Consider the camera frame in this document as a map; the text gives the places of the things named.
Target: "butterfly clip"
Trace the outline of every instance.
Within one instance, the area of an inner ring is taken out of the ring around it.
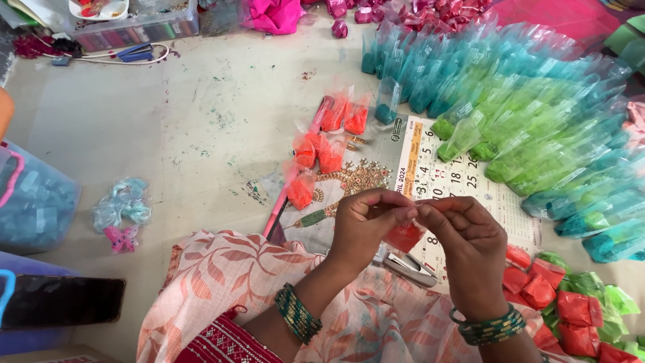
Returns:
[[[113,225],[104,228],[105,236],[112,242],[112,253],[134,252],[134,246],[139,245],[134,236],[139,232],[138,225],[132,225],[121,231]]]

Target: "calendar page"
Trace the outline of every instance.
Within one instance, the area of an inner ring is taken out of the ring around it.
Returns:
[[[508,242],[533,256],[542,242],[542,220],[531,217],[521,208],[522,198],[506,184],[495,183],[484,176],[487,163],[468,155],[450,163],[437,157],[441,141],[431,130],[433,120],[408,118],[395,190],[415,200],[447,196],[473,196],[495,217],[508,234]],[[449,293],[445,255],[436,237],[427,232],[410,254],[437,275],[431,290]]]

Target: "green bangle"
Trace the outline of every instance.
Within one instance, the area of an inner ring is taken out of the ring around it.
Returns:
[[[314,319],[293,292],[288,282],[277,292],[273,300],[289,329],[305,345],[323,328],[320,319]]]
[[[503,342],[513,335],[519,334],[526,327],[522,314],[508,304],[509,311],[500,318],[481,323],[469,323],[455,318],[456,308],[450,311],[450,318],[459,325],[458,332],[471,346],[483,346]]]

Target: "blue handle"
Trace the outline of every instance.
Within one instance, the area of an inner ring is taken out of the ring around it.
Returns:
[[[15,274],[9,270],[0,270],[0,276],[4,276],[6,279],[5,291],[3,291],[2,296],[0,296],[0,328],[2,328],[2,317],[5,313],[6,305],[14,294]]]

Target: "blue plastic container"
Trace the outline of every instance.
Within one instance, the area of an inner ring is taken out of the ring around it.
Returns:
[[[0,252],[0,270],[9,271],[0,274],[0,296],[6,296],[12,290],[7,286],[7,275],[50,275],[50,276],[79,276],[76,271],[56,265],[32,260],[27,257],[15,256]],[[4,309],[5,299],[0,297],[0,310]],[[72,327],[54,327],[47,329],[31,329],[19,331],[2,331],[2,316],[0,313],[0,355],[27,353],[30,351],[55,349],[69,344]]]
[[[55,249],[70,229],[81,186],[17,145],[5,143],[6,148],[0,147],[0,251]]]

